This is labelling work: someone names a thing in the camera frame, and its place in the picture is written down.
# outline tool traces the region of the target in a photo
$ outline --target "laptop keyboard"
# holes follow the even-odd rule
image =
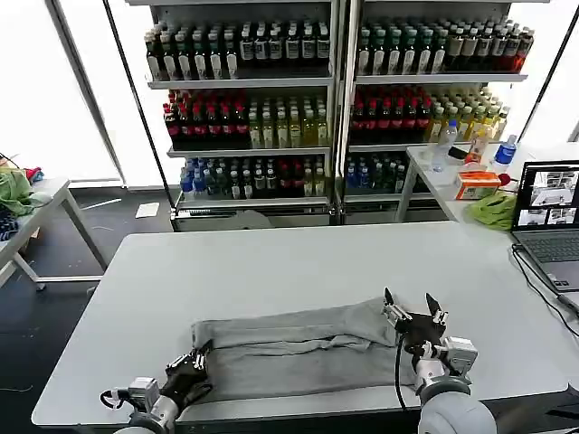
[[[525,246],[541,262],[579,260],[579,234],[566,232],[566,237],[534,238],[525,240]]]

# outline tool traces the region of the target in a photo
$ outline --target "table leg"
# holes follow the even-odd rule
[[[394,221],[397,223],[404,221],[410,198],[413,195],[414,185],[416,184],[416,176],[416,163],[411,159],[408,170],[406,171],[406,179],[404,180],[400,202],[398,203],[396,215],[394,216]]]
[[[46,289],[45,283],[38,283],[38,275],[34,272],[32,267],[28,265],[28,262],[26,262],[24,258],[20,256],[20,253],[15,253],[14,262],[16,262],[18,267],[20,267],[22,271],[30,278],[30,280],[34,282],[37,291],[44,291]]]
[[[92,239],[92,236],[89,233],[89,229],[86,225],[86,222],[84,221],[84,217],[82,216],[82,211],[79,208],[79,205],[74,200],[74,197],[72,197],[70,191],[66,192],[66,198],[64,199],[64,201],[62,201],[62,207],[64,208],[64,211],[66,211],[67,214],[69,214],[69,217],[74,223],[74,226],[76,226],[76,229],[81,235],[81,237],[84,239],[84,242],[86,242],[87,245],[89,246],[90,251],[96,258],[96,260],[99,262],[103,271],[106,270],[107,267],[109,266],[109,261],[105,259],[105,256],[100,251],[99,247],[97,246],[97,243],[94,241],[94,239]]]

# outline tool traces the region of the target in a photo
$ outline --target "water bottle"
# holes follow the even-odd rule
[[[434,148],[432,154],[432,170],[434,172],[442,172],[444,170],[446,155],[451,150],[451,147],[456,141],[458,135],[456,129],[456,120],[451,120],[449,125],[441,132],[438,140],[438,145]]]

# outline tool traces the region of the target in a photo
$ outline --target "folded cloth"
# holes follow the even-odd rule
[[[0,168],[0,203],[14,216],[29,214],[33,211],[28,196],[30,183],[23,170]]]
[[[213,339],[208,356],[214,389],[204,401],[336,392],[394,385],[394,342],[384,300],[276,316],[202,321],[194,347]],[[412,385],[403,351],[401,384]]]

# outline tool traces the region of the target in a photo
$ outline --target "dark floor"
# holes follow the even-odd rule
[[[72,192],[81,208],[122,199],[84,212],[99,245],[111,257],[130,233],[171,231],[169,206],[162,192],[129,193],[120,189]],[[136,220],[138,206],[151,202],[160,203],[157,217]],[[25,258],[41,276],[102,273],[62,208],[41,228],[38,239],[31,240]],[[30,416],[89,301],[87,289],[92,286],[54,283],[37,293],[18,269],[0,288],[0,407],[8,422],[3,423],[7,431],[0,429],[0,432],[47,432],[35,427]]]

